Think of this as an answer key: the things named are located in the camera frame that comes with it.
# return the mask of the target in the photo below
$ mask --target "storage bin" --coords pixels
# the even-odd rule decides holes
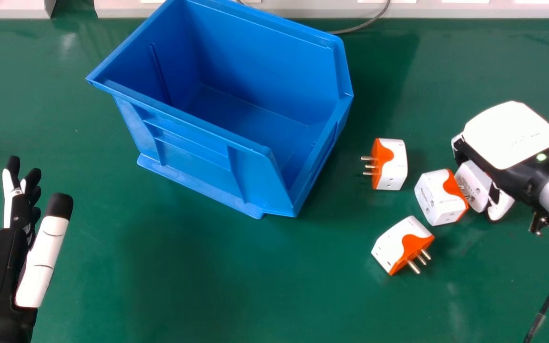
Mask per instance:
[[[87,80],[139,165],[258,219],[298,214],[353,99],[340,38],[230,0],[168,0]]]

